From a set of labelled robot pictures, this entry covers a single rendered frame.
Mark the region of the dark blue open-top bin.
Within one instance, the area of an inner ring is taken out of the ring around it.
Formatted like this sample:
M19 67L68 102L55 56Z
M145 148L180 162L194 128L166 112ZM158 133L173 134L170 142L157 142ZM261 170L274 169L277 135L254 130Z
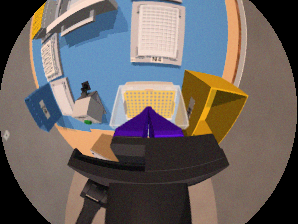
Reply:
M24 101L38 127L49 132L62 114L56 104L49 83L41 87L27 96L27 100L24 99Z

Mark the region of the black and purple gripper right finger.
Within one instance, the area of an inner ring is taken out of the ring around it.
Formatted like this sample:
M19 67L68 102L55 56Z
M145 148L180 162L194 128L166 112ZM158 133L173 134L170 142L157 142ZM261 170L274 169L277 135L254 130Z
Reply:
M180 127L156 113L149 106L148 114L149 138L183 137Z

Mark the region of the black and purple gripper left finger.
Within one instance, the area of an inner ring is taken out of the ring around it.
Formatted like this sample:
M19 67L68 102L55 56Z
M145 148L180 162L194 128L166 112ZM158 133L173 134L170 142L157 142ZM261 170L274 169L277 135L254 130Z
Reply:
M147 106L140 114L116 128L113 137L139 136L148 138L148 114L149 107Z

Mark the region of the blue bench mat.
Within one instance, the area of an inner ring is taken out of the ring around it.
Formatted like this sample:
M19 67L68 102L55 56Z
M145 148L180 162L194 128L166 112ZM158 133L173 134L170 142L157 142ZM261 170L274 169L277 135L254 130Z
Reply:
M181 4L162 0L115 0L117 10L96 15L96 22L61 37L59 49L63 75L47 82L41 39L32 40L33 63L39 87L68 77L76 101L83 82L97 91L107 114L102 123L85 124L72 116L56 122L60 127L91 132L90 129L115 131L109 126L119 85L126 82L172 82L182 90L185 70L223 76L227 46L228 18L225 0L183 0ZM132 4L138 1L166 2L184 6L185 37L182 65L130 62ZM50 85L51 88L51 85ZM51 88L52 91L52 88ZM52 91L53 94L53 91ZM53 94L54 96L54 94Z

